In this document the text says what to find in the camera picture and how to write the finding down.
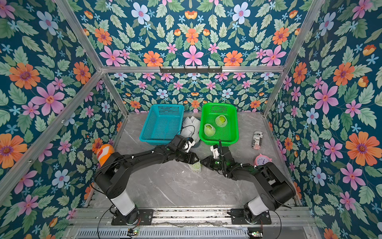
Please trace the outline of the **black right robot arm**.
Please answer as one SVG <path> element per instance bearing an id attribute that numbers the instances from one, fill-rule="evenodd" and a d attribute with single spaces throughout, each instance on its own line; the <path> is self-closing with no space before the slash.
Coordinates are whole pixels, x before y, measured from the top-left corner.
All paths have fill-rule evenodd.
<path id="1" fill-rule="evenodd" d="M 252 182 L 257 190 L 258 195 L 244 205 L 243 213 L 233 214 L 234 217 L 255 224 L 265 212 L 286 206 L 285 203 L 295 196 L 294 186 L 272 162 L 259 166 L 236 162 L 229 147 L 221 143 L 213 145 L 211 151 L 213 155 L 201 160 L 201 165 L 227 179 Z"/>

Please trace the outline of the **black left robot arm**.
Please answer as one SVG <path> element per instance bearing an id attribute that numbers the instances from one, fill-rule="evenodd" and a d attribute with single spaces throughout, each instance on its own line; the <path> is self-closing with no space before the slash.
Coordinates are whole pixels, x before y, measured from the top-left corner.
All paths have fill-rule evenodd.
<path id="1" fill-rule="evenodd" d="M 130 176 L 146 167 L 175 160 L 186 164 L 200 161 L 190 149 L 195 142 L 179 134 L 165 145 L 136 154 L 120 154 L 110 144 L 104 144 L 96 151 L 100 169 L 95 173 L 95 183 L 101 192 L 114 204 L 117 212 L 125 218 L 137 213 L 137 206 L 129 196 L 127 185 Z"/>

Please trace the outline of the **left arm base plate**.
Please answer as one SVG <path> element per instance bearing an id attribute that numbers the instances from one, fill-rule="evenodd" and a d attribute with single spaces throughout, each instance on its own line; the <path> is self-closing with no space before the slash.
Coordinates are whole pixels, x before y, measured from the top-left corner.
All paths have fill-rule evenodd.
<path id="1" fill-rule="evenodd" d="M 111 224 L 113 226 L 148 226 L 153 220 L 154 210 L 152 209 L 133 209 L 124 216 L 119 210 L 113 213 Z"/>

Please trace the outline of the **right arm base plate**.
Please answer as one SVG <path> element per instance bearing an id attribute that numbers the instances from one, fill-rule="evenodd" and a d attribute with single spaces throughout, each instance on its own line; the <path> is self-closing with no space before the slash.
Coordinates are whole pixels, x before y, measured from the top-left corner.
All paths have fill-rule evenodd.
<path id="1" fill-rule="evenodd" d="M 270 225 L 272 223 L 271 216 L 268 211 L 259 215 L 254 215 L 249 209 L 237 208 L 230 209 L 227 214 L 231 217 L 233 225 Z"/>

